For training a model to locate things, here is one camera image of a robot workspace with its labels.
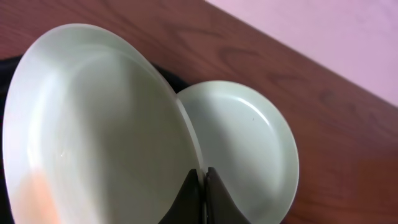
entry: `brown wooden surface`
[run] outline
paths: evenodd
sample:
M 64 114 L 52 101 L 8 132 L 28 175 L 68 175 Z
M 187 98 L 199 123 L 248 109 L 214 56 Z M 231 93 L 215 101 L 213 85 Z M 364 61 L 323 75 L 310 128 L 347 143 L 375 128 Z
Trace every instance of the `brown wooden surface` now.
M 270 99 L 300 158 L 285 223 L 398 223 L 397 108 L 202 0 L 0 0 L 0 58 L 72 22 L 115 32 L 189 83 L 231 80 Z

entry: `wooden table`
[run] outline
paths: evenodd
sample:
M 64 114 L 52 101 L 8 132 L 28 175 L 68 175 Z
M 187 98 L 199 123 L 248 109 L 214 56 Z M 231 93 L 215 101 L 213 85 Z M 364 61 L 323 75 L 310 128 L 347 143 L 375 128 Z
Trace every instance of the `wooden table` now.
M 0 58 L 72 22 L 115 32 L 189 83 L 231 80 L 270 99 L 300 158 L 284 223 L 398 223 L 397 108 L 202 0 L 0 1 Z

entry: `large white plate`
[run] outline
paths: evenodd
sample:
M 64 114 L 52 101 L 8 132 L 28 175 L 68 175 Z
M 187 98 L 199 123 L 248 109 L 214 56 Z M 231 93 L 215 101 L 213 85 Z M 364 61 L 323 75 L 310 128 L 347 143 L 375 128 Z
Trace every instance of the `large white plate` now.
M 252 223 L 280 223 L 299 180 L 295 141 L 276 107 L 232 82 L 193 85 L 178 93 L 195 129 L 204 167 L 215 167 L 236 206 Z
M 7 95 L 16 223 L 157 223 L 199 168 L 178 99 L 122 38 L 71 24 L 40 37 Z

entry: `plate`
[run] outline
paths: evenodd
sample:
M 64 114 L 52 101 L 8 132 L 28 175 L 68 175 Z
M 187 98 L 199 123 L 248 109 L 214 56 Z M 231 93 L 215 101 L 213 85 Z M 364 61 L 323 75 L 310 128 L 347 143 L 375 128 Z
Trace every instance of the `plate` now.
M 278 109 L 232 82 L 193 85 L 177 94 L 199 140 L 203 167 L 215 167 L 252 223 L 280 223 L 299 180 L 293 134 Z
M 50 30 L 7 94 L 3 158 L 15 222 L 159 222 L 200 168 L 183 112 L 122 38 L 85 24 Z

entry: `pink floor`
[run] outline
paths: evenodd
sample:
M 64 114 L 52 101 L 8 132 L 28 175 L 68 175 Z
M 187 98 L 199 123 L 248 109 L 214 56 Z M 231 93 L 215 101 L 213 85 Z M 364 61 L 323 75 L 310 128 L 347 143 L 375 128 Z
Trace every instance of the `pink floor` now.
M 398 1 L 208 2 L 398 106 Z

